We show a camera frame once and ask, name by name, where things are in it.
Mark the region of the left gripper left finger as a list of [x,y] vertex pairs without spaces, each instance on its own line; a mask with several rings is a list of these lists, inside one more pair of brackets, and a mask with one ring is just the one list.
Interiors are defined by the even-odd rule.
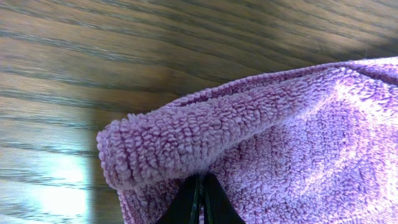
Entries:
[[176,197],[155,224],[198,224],[200,214],[199,175],[193,175],[180,186]]

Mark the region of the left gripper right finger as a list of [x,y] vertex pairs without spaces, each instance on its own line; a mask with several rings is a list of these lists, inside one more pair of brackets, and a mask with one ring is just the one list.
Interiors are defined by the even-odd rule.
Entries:
[[234,209],[216,175],[207,173],[203,186],[205,224],[246,224]]

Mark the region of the purple microfiber cloth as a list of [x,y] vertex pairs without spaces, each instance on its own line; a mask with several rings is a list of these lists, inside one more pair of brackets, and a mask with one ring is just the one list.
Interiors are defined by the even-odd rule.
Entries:
[[397,222],[397,58],[235,80],[97,135],[125,223],[214,173],[246,223]]

